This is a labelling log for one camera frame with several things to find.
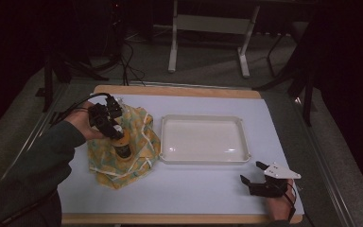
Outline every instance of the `table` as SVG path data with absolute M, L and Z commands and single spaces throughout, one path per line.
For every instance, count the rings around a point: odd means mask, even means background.
M 158 113 L 158 110 L 153 111 L 152 107 L 158 104 L 168 107 L 168 110 L 174 110 L 178 106 L 185 110 L 183 114 L 193 114 L 204 110 L 197 105 L 193 105 L 195 108 L 187 108 L 199 99 L 200 106 L 211 107 L 211 111 L 207 111 L 207 114 L 237 114 L 238 117 L 243 117 L 247 124 L 247 133 L 251 135 L 247 139 L 252 158 L 241 166 L 186 166 L 157 162 L 153 171 L 144 179 L 114 191 L 98 185 L 95 176 L 88 175 L 86 148 L 85 145 L 81 146 L 77 148 L 75 160 L 70 164 L 73 173 L 60 184 L 58 189 L 62 202 L 63 223 L 219 224 L 268 221 L 264 199 L 251 196 L 247 187 L 238 179 L 238 173 L 241 173 L 254 182 L 261 181 L 263 175 L 253 165 L 255 161 L 261 160 L 264 163 L 276 161 L 282 166 L 287 166 L 268 108 L 257 92 L 110 85 L 97 86 L 95 93 L 98 92 L 122 96 L 127 104 L 140 105 L 138 101 L 141 101 L 144 104 L 141 105 L 142 107 L 145 107 L 148 112 L 152 111 L 154 130 L 157 133 L 160 129 L 158 118 L 161 117 L 161 113 Z M 184 100 L 184 102 L 177 102 L 171 106 L 174 100 Z M 228 104 L 221 105 L 223 108 L 214 108 L 225 102 Z M 208 174 L 211 173 L 216 177 L 207 179 Z M 207 180 L 205 183 L 197 183 L 202 179 Z M 211 201 L 214 196 L 218 199 L 215 203 Z M 189 207 L 188 204 L 195 204 L 195 207 Z M 300 196 L 298 196 L 296 208 L 297 212 L 292 222 L 300 222 L 303 218 Z
M 255 20 L 260 7 L 256 6 L 248 19 L 236 18 L 217 18 L 208 16 L 185 15 L 178 14 L 178 0 L 173 1 L 173 24 L 172 24 L 172 46 L 170 49 L 169 58 L 169 73 L 176 72 L 176 61 L 178 54 L 178 29 L 208 31 L 208 32 L 223 32 L 231 34 L 244 35 L 244 43 L 237 48 L 238 59 L 240 60 L 241 73 L 244 78 L 250 76 L 249 67 L 247 64 L 246 51 L 249 45 L 252 30 L 255 25 Z

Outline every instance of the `yellow cloth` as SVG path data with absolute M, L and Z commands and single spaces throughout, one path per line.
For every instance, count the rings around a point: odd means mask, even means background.
M 130 131 L 130 159 L 119 158 L 109 138 L 87 143 L 90 171 L 96 174 L 100 184 L 113 189 L 146 176 L 158 160 L 161 149 L 161 141 L 152 130 L 152 116 L 144 108 L 125 106 L 127 110 L 116 121 Z

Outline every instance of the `white stand leg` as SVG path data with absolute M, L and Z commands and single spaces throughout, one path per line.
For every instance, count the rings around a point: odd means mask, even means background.
M 172 27 L 172 47 L 170 49 L 169 73 L 176 72 L 176 60 L 178 57 L 178 0 L 173 1 L 173 27 Z
M 245 34 L 245 40 L 242 47 L 237 48 L 238 59 L 240 59 L 240 67 L 243 78 L 248 78 L 250 76 L 249 66 L 247 64 L 246 51 L 249 45 L 250 37 L 252 35 L 252 30 L 254 29 L 256 17 L 258 15 L 259 7 L 255 7 L 250 22 L 247 25 L 247 31 Z

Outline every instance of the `rectangular tray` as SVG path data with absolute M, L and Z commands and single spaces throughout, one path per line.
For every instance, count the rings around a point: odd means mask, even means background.
M 250 157 L 241 118 L 163 117 L 160 158 L 167 164 L 243 164 Z

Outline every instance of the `cable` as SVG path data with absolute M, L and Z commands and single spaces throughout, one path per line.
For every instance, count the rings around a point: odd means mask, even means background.
M 158 37 L 158 36 L 160 36 L 160 35 L 162 35 L 162 34 L 165 34 L 167 31 L 169 31 L 169 30 L 171 30 L 172 28 L 167 28 L 167 29 L 165 29 L 165 30 L 163 30 L 163 31 L 159 31 L 158 33 L 156 33 L 156 34 L 154 34 L 154 35 L 152 35 L 152 38 L 154 38 L 154 37 Z M 128 42 L 133 42 L 133 43 L 142 43 L 142 42 L 147 42 L 148 40 L 147 39 L 142 39 L 142 40 L 133 40 L 132 38 L 133 37 L 135 37 L 135 36 L 137 36 L 137 35 L 139 35 L 140 33 L 135 33 L 135 34 L 133 34 L 133 35 L 130 35 L 130 36 L 128 36 L 128 38 L 126 38 L 125 39 L 125 41 L 128 41 Z
M 306 212 L 306 210 L 305 210 L 305 209 L 304 209 L 304 215 L 305 215 L 305 217 L 308 219 L 309 224 L 310 224 L 312 227 L 315 227 L 314 222 L 312 222 L 312 219 L 309 217 L 309 215 L 307 214 L 307 212 Z
M 131 67 L 131 66 L 130 66 L 130 60 L 131 60 L 131 57 L 133 56 L 134 50 L 133 50 L 132 46 L 131 46 L 129 43 L 125 42 L 125 45 L 126 45 L 126 46 L 128 46 L 128 47 L 130 48 L 130 50 L 131 50 L 130 58 L 129 58 L 129 60 L 127 61 L 127 65 L 126 65 L 126 71 L 129 69 L 129 70 L 130 70 L 130 72 L 134 75 L 134 77 L 135 77 L 137 80 L 139 80 L 139 81 L 140 81 L 140 82 L 141 82 L 144 86 L 146 86 L 146 85 L 144 84 L 144 82 L 143 82 L 143 78 L 146 76 L 146 73 L 145 73 L 145 72 L 143 72 L 143 71 L 141 71 L 141 70 L 135 69 L 135 68 L 133 68 L 133 67 Z M 143 76 L 142 76 L 142 77 L 138 77 L 134 71 L 137 71 L 137 72 L 142 73 L 142 74 L 143 74 Z
M 82 104 L 82 103 L 84 103 L 85 101 L 93 98 L 93 97 L 96 97 L 96 96 L 111 97 L 111 95 L 109 95 L 107 93 L 96 93 L 96 94 L 93 94 L 93 95 L 84 97 L 80 101 L 73 103 L 69 108 L 67 108 L 66 111 L 64 111 L 63 113 L 60 113 L 58 115 L 58 117 L 56 118 L 56 120 L 54 120 L 51 125 L 54 126 L 54 125 L 58 124 L 59 122 L 61 122 L 62 120 L 64 120 L 75 109 L 85 109 L 85 108 L 79 107 L 79 105 Z
M 296 200 L 297 200 L 297 191 L 296 189 L 293 187 L 293 185 L 291 185 L 290 183 L 287 183 L 287 185 L 289 185 L 291 187 L 291 189 L 293 190 L 294 192 L 294 203 L 293 204 L 296 204 Z
M 125 86 L 129 86 L 129 81 L 128 81 L 128 68 L 127 68 L 127 65 L 125 64 L 125 62 L 123 61 L 123 57 L 120 59 L 120 61 L 122 62 L 122 66 L 123 66 L 123 76 L 122 76 L 122 79 L 123 79 L 123 85 Z

